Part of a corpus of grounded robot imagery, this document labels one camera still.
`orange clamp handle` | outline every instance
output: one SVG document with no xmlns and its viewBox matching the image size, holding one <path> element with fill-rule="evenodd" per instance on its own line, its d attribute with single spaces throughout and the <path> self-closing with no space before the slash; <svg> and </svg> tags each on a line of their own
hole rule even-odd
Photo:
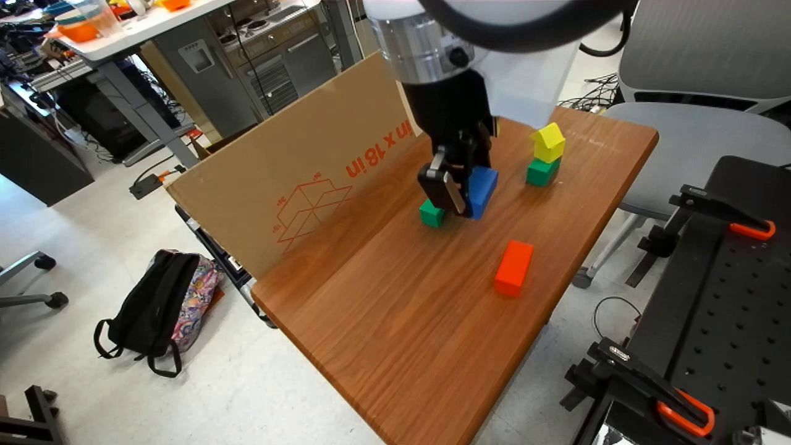
<svg viewBox="0 0 791 445">
<path fill-rule="evenodd" d="M 767 220 L 766 222 L 769 223 L 769 230 L 766 232 L 752 229 L 741 224 L 736 224 L 735 222 L 731 222 L 730 229 L 732 232 L 742 234 L 746 237 L 755 238 L 760 241 L 766 241 L 767 239 L 772 238 L 774 236 L 774 232 L 778 230 L 777 227 L 774 226 L 774 222 L 771 222 L 770 220 Z"/>
<path fill-rule="evenodd" d="M 714 429 L 714 411 L 709 408 L 708 405 L 704 404 L 702 401 L 692 397 L 691 395 L 683 392 L 682 390 L 676 389 L 684 398 L 686 398 L 695 408 L 700 409 L 706 414 L 706 424 L 702 427 L 699 427 L 696 424 L 693 424 L 686 417 L 679 415 L 677 412 L 670 409 L 665 403 L 661 401 L 657 401 L 657 411 L 659 414 L 662 415 L 665 419 L 671 421 L 673 424 L 678 425 L 684 431 L 696 435 L 697 437 L 705 437 L 707 434 Z"/>
</svg>

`white tile floor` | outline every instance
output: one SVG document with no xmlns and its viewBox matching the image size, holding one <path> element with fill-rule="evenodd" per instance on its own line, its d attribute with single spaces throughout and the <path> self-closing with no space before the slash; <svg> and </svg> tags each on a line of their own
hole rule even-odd
<svg viewBox="0 0 791 445">
<path fill-rule="evenodd" d="M 606 26 L 586 42 L 600 48 L 615 44 L 617 26 Z M 580 54 L 562 95 L 581 95 L 584 78 L 611 73 L 617 63 L 617 57 Z M 144 168 L 165 155 L 131 168 L 92 162 L 97 182 L 52 208 L 0 177 L 0 264 L 43 250 L 59 265 L 33 281 L 30 291 L 63 291 L 71 298 L 60 311 L 43 304 L 0 310 L 0 394 L 8 397 L 11 414 L 28 418 L 22 391 L 36 384 L 59 392 L 59 419 L 72 444 L 381 443 L 308 360 L 228 285 L 178 379 L 157 377 L 129 356 L 113 362 L 97 358 L 94 326 L 115 315 L 157 249 L 204 252 L 163 189 L 142 201 L 127 191 Z M 624 218 L 616 213 L 594 253 Z M 567 413 L 558 401 L 570 387 L 563 380 L 566 369 L 596 340 L 593 307 L 609 295 L 644 307 L 664 266 L 654 268 L 636 290 L 622 284 L 639 258 L 639 236 L 590 289 L 569 288 L 479 433 L 478 445 L 568 443 L 584 407 Z M 25 273 L 4 291 L 33 280 L 37 272 Z M 634 318 L 630 311 L 625 304 L 605 303 L 602 331 L 614 338 L 626 335 Z"/>
</svg>

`green block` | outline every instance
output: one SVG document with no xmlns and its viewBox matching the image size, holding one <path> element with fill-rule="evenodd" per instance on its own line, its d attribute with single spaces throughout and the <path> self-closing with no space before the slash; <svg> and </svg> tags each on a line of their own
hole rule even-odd
<svg viewBox="0 0 791 445">
<path fill-rule="evenodd" d="M 420 220 L 423 221 L 423 224 L 426 224 L 427 226 L 432 226 L 438 229 L 442 225 L 442 218 L 444 216 L 445 210 L 436 208 L 431 203 L 431 200 L 426 200 L 426 202 L 420 206 Z"/>
<path fill-rule="evenodd" d="M 561 159 L 557 158 L 548 164 L 540 159 L 533 159 L 528 167 L 528 184 L 538 187 L 547 187 L 552 184 L 554 177 L 558 174 L 558 169 L 560 169 Z"/>
</svg>

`chair backrest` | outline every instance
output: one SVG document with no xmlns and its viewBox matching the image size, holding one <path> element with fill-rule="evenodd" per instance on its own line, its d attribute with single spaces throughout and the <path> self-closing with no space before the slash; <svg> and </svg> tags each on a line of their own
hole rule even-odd
<svg viewBox="0 0 791 445">
<path fill-rule="evenodd" d="M 718 97 L 763 112 L 791 99 L 791 0 L 642 0 L 619 68 L 641 94 Z"/>
</svg>

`wood grain tabletop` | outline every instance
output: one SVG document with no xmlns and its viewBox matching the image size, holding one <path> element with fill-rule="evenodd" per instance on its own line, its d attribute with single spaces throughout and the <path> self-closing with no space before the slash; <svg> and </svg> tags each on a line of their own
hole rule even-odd
<svg viewBox="0 0 791 445">
<path fill-rule="evenodd" d="M 532 129 L 503 120 L 483 218 L 423 225 L 424 135 L 254 286 L 386 443 L 475 437 L 658 141 L 652 128 L 590 113 L 557 108 L 552 120 L 566 137 L 552 186 L 525 184 Z M 517 299 L 494 290 L 509 240 L 535 246 Z"/>
</svg>

